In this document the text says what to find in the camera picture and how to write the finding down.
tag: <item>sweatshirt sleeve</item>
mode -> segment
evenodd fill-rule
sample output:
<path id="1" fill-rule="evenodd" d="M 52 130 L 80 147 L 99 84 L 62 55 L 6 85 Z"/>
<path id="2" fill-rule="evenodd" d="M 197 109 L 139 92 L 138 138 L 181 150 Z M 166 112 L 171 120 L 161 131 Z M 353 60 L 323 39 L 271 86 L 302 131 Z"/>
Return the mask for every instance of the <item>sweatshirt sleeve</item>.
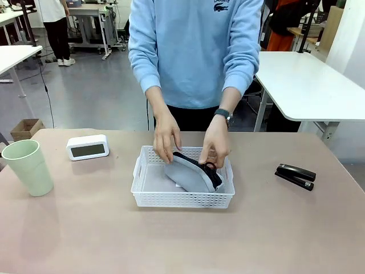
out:
<path id="1" fill-rule="evenodd" d="M 153 0 L 133 0 L 129 16 L 129 61 L 143 92 L 160 85 Z"/>
<path id="2" fill-rule="evenodd" d="M 234 87 L 242 96 L 258 71 L 258 54 L 262 0 L 242 0 L 230 31 L 230 45 L 223 59 L 224 88 Z"/>

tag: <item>plastic cup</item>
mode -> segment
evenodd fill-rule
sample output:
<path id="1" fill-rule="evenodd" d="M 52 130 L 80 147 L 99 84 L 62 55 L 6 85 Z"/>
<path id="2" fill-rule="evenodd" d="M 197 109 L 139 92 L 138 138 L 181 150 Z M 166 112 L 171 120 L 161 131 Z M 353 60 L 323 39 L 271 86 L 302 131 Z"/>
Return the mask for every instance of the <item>plastic cup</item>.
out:
<path id="1" fill-rule="evenodd" d="M 1 154 L 30 195 L 43 196 L 52 190 L 53 181 L 37 141 L 12 143 Z"/>

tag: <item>white alarm clock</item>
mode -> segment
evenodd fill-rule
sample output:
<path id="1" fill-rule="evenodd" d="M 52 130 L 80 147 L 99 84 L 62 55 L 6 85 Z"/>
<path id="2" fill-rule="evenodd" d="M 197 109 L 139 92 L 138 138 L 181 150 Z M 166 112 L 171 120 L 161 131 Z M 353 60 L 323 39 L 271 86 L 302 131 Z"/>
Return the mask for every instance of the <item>white alarm clock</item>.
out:
<path id="1" fill-rule="evenodd" d="M 72 161 L 105 157 L 109 155 L 108 139 L 103 134 L 71 138 L 66 150 Z"/>

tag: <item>black trousers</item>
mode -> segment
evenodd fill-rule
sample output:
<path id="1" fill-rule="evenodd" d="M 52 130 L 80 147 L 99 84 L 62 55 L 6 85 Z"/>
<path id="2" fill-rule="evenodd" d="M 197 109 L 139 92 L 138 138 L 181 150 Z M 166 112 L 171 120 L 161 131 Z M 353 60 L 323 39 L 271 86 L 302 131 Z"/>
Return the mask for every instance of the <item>black trousers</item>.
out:
<path id="1" fill-rule="evenodd" d="M 45 22 L 48 41 L 57 59 L 70 58 L 70 48 L 68 46 L 67 20 L 66 17 L 56 22 Z"/>
<path id="2" fill-rule="evenodd" d="M 180 131 L 206 131 L 218 109 L 218 107 L 211 107 L 202 110 L 189 110 L 172 106 L 167 107 L 179 125 Z"/>

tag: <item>cardboard box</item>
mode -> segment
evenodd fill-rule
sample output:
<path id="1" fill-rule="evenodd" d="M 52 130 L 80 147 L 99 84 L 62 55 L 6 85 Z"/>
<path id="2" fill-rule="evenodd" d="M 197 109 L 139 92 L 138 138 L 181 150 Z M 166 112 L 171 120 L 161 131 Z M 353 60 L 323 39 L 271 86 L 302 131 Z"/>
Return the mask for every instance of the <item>cardboard box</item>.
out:
<path id="1" fill-rule="evenodd" d="M 14 141 L 27 140 L 34 136 L 37 131 L 45 128 L 40 119 L 24 119 L 11 131 Z"/>
<path id="2" fill-rule="evenodd" d="M 327 23 L 323 32 L 319 49 L 325 52 L 330 52 L 333 41 L 335 39 L 338 26 L 342 18 L 343 9 L 336 6 L 331 6 L 330 13 L 328 14 Z"/>

